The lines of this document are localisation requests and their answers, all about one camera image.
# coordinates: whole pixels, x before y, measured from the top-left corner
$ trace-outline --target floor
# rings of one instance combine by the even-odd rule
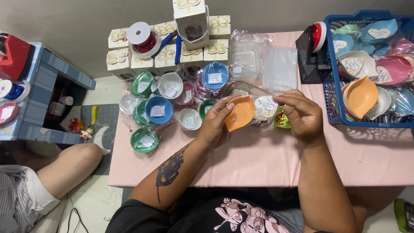
[[[62,125],[65,125],[70,118],[74,117],[81,118],[84,120],[85,125],[88,125],[91,121],[91,107],[92,105],[98,105],[99,114],[96,121],[96,130],[99,130],[103,126],[109,126],[103,134],[102,146],[105,149],[112,150],[118,118],[118,103],[121,98],[123,85],[124,83],[116,77],[96,79],[95,90],[87,91],[82,106],[73,107],[70,115]],[[107,186],[111,158],[112,153],[104,155],[102,162],[93,175],[69,193],[59,232],[67,231],[67,222],[72,206],[79,209],[82,221],[89,232],[105,232],[111,216],[132,191],[132,189],[120,189]],[[414,187],[406,188],[401,194],[401,197],[414,202]],[[86,232],[78,225],[77,216],[72,217],[70,225],[71,232],[72,229],[76,229],[75,232],[79,233]],[[374,232],[399,232],[394,216],[393,204],[376,216],[368,219],[365,224],[364,233]]]

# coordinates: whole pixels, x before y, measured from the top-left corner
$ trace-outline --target pink tablecloth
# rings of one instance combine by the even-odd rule
[[[274,43],[294,47],[301,32],[274,33]],[[339,175],[346,186],[413,185],[414,143],[409,129],[332,126],[328,123],[322,85],[299,85],[324,111],[324,131]],[[176,124],[163,133],[150,158],[130,146],[129,128],[120,117],[113,148],[110,186],[134,187],[159,164],[189,143],[196,132]],[[197,187],[287,187],[298,184],[300,151],[289,130],[245,127],[215,150],[193,182]]]

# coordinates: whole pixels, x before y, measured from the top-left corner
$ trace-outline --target yellow keychain strap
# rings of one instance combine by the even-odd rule
[[[93,106],[92,107],[92,122],[91,122],[91,125],[95,125],[96,117],[98,116],[98,110],[99,110],[98,106]]]

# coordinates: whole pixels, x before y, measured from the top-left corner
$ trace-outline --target person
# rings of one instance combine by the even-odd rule
[[[234,107],[226,106],[232,98],[218,101],[208,111],[196,138],[133,189],[112,217],[107,233],[355,233],[362,231],[368,216],[385,208],[402,191],[403,187],[386,187],[380,207],[364,198],[369,190],[350,189],[348,194],[325,140],[321,108],[299,90],[291,90],[273,99],[289,105],[284,112],[292,134],[302,143],[298,180],[301,209],[269,211],[257,204],[260,200],[238,190],[213,192],[194,205],[180,205],[182,199],[191,198],[184,191],[209,153],[226,141],[223,123]],[[351,197],[357,200],[355,205]]]
[[[101,148],[94,143],[73,145],[55,156],[42,157],[17,141],[2,143],[0,153],[2,233],[29,232],[59,199],[95,170],[102,158]]]

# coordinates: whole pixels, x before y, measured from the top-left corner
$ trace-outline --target clear plastic container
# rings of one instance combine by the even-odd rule
[[[230,44],[230,73],[233,80],[255,81],[262,67],[260,44],[235,41]]]
[[[220,95],[220,97],[222,98],[222,97],[231,95],[231,92],[234,89],[237,89],[238,86],[240,86],[241,84],[246,84],[248,86],[248,88],[250,89],[249,94],[253,94],[255,96],[256,95],[257,96],[258,95],[260,95],[260,96],[273,95],[272,93],[270,93],[266,90],[263,90],[260,87],[256,87],[255,85],[251,85],[250,83],[246,83],[246,82],[243,82],[243,81],[234,81],[234,82],[230,83],[230,85],[227,87],[226,91],[223,93],[223,95]],[[268,128],[269,126],[273,125],[273,122],[274,122],[274,119],[275,119],[276,115],[274,115],[273,117],[268,118],[265,121],[259,121],[259,120],[253,119],[253,120],[250,121],[250,123],[248,123],[244,127],[252,125],[253,127],[256,127],[256,128],[259,128],[259,129]]]

